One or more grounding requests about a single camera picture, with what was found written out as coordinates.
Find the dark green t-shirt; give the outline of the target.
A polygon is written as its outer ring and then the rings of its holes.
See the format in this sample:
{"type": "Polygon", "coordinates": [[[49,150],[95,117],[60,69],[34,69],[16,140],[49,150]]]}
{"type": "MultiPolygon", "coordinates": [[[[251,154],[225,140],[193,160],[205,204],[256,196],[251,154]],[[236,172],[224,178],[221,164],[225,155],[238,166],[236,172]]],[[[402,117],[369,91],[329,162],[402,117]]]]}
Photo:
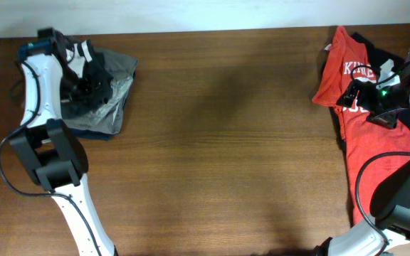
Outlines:
{"type": "Polygon", "coordinates": [[[112,97],[113,76],[105,69],[105,58],[89,40],[58,35],[64,45],[65,68],[61,80],[61,111],[64,119],[75,119],[106,105],[112,97]]]}

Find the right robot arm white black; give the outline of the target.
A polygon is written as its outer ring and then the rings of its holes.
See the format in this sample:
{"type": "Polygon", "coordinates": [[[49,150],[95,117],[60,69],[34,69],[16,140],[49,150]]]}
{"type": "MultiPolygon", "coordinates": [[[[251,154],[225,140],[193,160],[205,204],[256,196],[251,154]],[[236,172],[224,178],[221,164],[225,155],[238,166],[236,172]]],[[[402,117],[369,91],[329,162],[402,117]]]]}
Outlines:
{"type": "MultiPolygon", "coordinates": [[[[367,121],[395,128],[398,114],[410,110],[410,50],[396,75],[400,81],[393,85],[391,77],[376,83],[352,79],[337,105],[355,103],[369,111],[367,121]]],[[[376,187],[370,212],[358,206],[362,221],[345,234],[326,239],[313,249],[313,255],[386,255],[389,249],[410,243],[410,151],[400,156],[409,160],[376,187]]]]}

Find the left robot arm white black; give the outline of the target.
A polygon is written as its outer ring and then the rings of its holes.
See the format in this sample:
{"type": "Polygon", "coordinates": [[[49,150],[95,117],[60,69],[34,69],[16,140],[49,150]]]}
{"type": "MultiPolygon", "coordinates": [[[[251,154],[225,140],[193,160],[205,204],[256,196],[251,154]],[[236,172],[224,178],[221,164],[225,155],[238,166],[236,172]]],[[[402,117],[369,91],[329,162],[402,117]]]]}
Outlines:
{"type": "Polygon", "coordinates": [[[21,124],[9,143],[30,180],[42,188],[25,193],[52,198],[63,214],[80,255],[115,256],[117,248],[99,219],[88,186],[88,158],[63,120],[62,109],[93,110],[112,97],[113,79],[103,55],[90,41],[77,41],[54,28],[19,48],[25,83],[21,124]]]}

